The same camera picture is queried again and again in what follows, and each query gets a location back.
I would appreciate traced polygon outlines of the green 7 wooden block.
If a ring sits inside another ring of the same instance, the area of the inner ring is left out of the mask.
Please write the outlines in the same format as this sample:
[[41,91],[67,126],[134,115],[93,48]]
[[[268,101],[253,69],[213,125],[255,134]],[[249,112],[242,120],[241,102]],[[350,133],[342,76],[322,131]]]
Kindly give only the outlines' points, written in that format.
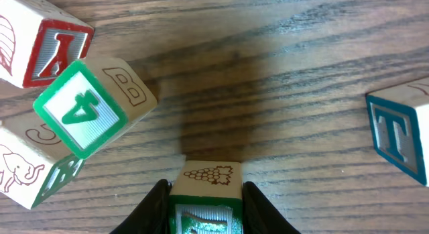
[[242,167],[188,160],[168,198],[171,234],[243,233]]

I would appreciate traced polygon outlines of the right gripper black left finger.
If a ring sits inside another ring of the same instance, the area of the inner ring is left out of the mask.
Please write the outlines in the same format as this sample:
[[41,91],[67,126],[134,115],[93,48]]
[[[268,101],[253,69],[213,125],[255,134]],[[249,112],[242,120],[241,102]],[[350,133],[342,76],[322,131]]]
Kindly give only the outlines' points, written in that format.
[[168,199],[172,185],[159,180],[131,214],[110,234],[166,234],[168,227]]

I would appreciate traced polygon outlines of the wooden block blue T side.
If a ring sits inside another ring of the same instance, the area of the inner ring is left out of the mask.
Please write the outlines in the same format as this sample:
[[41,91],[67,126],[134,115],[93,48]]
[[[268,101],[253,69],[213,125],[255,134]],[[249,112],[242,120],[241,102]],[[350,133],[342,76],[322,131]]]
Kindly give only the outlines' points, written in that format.
[[428,79],[365,95],[375,151],[428,185]]

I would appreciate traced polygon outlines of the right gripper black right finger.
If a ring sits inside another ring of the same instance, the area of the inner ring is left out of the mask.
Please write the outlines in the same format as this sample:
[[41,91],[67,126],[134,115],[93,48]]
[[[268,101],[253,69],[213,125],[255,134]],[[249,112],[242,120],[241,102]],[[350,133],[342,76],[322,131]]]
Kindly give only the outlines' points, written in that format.
[[245,182],[242,193],[244,234],[300,234],[253,182]]

